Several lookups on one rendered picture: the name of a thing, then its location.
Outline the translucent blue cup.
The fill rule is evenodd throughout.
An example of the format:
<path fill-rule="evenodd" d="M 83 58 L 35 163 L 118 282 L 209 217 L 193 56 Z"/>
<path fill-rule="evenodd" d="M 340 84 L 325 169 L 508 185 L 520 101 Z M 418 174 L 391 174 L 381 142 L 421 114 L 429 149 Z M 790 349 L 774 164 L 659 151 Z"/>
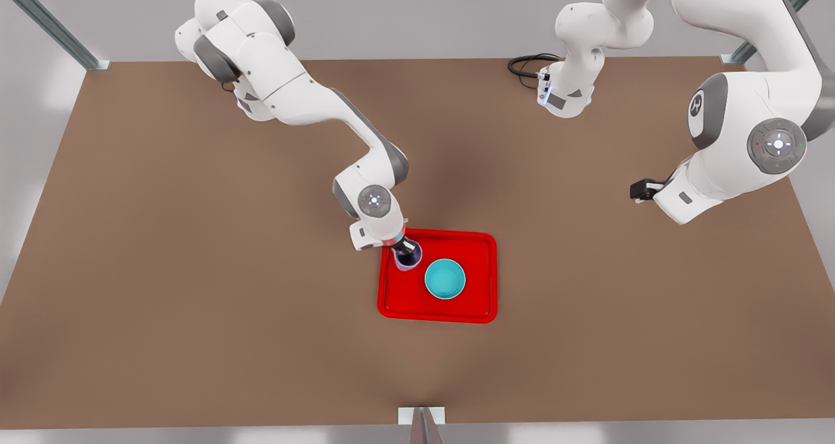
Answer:
<path fill-rule="evenodd" d="M 415 266 L 417 266 L 421 261 L 421 259 L 397 259 L 394 251 L 393 255 L 395 265 L 400 271 L 411 271 L 411 269 L 415 268 Z"/>

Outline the teal bowl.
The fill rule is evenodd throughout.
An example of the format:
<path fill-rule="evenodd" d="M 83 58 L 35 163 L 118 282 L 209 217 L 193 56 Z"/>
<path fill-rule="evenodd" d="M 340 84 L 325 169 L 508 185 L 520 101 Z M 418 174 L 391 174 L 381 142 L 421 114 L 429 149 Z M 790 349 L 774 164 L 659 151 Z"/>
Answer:
<path fill-rule="evenodd" d="M 427 266 L 424 284 L 437 299 L 453 299 L 463 292 L 467 278 L 463 267 L 452 259 L 437 259 Z"/>

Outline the red plastic tray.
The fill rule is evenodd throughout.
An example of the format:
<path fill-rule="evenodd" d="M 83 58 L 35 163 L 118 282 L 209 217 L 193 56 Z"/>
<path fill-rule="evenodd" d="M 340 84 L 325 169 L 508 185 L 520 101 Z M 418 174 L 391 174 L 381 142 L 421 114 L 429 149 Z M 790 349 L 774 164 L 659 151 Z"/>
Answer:
<path fill-rule="evenodd" d="M 393 254 L 381 257 L 378 310 L 387 318 L 489 324 L 498 312 L 497 244 L 488 233 L 408 228 L 406 236 L 421 246 L 423 257 L 411 271 L 400 271 Z M 427 267 L 452 259 L 467 282 L 453 299 L 437 299 L 424 284 Z"/>

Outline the silver frame post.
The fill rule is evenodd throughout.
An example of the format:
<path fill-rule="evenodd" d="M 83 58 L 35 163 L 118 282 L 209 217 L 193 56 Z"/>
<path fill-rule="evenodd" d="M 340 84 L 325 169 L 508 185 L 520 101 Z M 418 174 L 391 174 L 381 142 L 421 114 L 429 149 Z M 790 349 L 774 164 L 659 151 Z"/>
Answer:
<path fill-rule="evenodd" d="M 444 444 L 438 425 L 445 423 L 443 406 L 399 408 L 399 425 L 410 426 L 409 444 Z"/>
<path fill-rule="evenodd" d="M 87 72 L 104 72 L 111 62 L 99 60 L 39 0 L 11 0 Z"/>
<path fill-rule="evenodd" d="M 721 55 L 725 65 L 743 65 L 755 53 L 760 55 L 765 70 L 787 72 L 796 68 L 827 64 L 798 16 L 810 0 L 730 0 L 727 20 L 732 26 L 721 32 L 743 39 L 743 44 L 731 54 Z M 822 0 L 827 8 L 827 25 L 835 31 L 835 0 Z"/>

